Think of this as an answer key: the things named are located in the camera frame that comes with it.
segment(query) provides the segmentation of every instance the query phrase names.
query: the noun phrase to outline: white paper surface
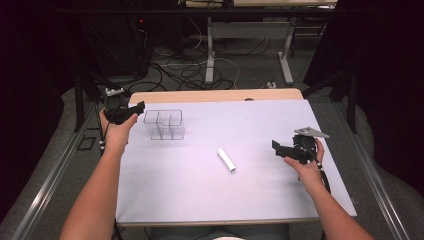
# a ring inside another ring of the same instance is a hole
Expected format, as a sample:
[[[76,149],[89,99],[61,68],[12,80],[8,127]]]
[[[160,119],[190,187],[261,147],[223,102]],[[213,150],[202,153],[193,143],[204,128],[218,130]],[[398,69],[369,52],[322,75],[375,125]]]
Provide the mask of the white paper surface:
[[[295,129],[320,130],[306,100],[146,104],[145,110],[166,109],[182,110],[184,139],[151,140],[140,115],[121,163],[119,223],[318,218],[296,172],[271,147],[272,140],[292,146]],[[321,141],[332,195],[356,216],[325,140]],[[234,172],[217,155],[219,148],[237,166]]]

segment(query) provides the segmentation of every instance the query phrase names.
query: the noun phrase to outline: desk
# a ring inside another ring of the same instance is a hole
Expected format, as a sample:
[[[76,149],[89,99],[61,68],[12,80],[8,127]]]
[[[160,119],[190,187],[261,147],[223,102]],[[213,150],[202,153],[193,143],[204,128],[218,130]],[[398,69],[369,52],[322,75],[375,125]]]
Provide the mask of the desk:
[[[245,98],[256,100],[243,101]],[[130,104],[142,99],[146,110],[181,109],[185,137],[150,140],[144,116],[140,116],[122,157],[116,214],[120,225],[318,219],[296,172],[271,148],[271,140],[291,146],[294,129],[319,129],[309,103],[298,90],[135,93]],[[323,165],[333,196],[356,216],[325,141],[323,145]],[[230,173],[220,160],[218,148],[230,156],[237,168],[234,172]]]
[[[234,7],[306,7],[335,5],[337,0],[234,0]],[[214,8],[221,7],[221,3],[208,3],[199,1],[186,1],[187,7]],[[213,68],[215,52],[213,51],[213,38],[275,38],[284,39],[283,51],[278,52],[278,57],[283,70],[284,80],[293,84],[293,77],[287,62],[287,55],[296,26],[296,18],[290,22],[212,22],[208,18],[208,62],[205,81],[213,82]]]

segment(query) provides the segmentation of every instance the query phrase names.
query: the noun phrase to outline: acrylic organizer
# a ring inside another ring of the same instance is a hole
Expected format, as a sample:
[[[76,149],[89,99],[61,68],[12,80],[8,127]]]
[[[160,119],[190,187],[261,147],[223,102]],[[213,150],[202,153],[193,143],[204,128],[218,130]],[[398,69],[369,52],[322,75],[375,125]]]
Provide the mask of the acrylic organizer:
[[[181,110],[148,110],[144,116],[152,140],[184,139],[183,113]]]

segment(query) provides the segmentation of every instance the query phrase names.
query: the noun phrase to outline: person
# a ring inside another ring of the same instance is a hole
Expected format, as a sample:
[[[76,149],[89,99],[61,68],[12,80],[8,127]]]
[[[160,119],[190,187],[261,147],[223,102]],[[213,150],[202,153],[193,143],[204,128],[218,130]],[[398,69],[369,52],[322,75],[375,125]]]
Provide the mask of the person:
[[[121,125],[109,123],[103,111],[99,115],[103,132],[106,133],[104,153],[67,216],[60,234],[62,240],[111,239],[113,235],[121,157],[138,115],[132,115]],[[317,159],[322,162],[323,145],[318,139],[316,144]],[[302,165],[286,157],[284,162],[297,171],[311,196],[327,239],[373,239],[326,190],[314,161]],[[288,231],[287,224],[169,227],[152,228],[151,239],[282,240],[288,239]]]

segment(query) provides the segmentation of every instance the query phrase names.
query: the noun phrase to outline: hand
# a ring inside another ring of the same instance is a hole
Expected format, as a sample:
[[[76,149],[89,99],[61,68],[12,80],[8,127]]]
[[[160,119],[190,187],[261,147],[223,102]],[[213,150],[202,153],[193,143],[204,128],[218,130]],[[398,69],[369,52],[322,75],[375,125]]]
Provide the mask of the hand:
[[[103,134],[105,134],[105,151],[123,153],[128,143],[131,128],[137,122],[138,115],[134,113],[128,120],[121,125],[110,123],[104,114],[104,109],[100,111],[100,122],[102,124]]]
[[[321,141],[319,141],[317,138],[315,139],[315,143],[317,144],[316,157],[318,161],[322,164],[322,159],[324,157],[324,147],[322,146]],[[286,162],[289,166],[291,166],[292,168],[294,168],[294,170],[297,171],[299,179],[303,183],[303,186],[305,187],[308,193],[310,193],[312,189],[318,186],[324,186],[322,183],[321,173],[318,170],[318,166],[315,161],[312,161],[311,163],[306,165],[302,165],[290,157],[285,157],[284,162]]]

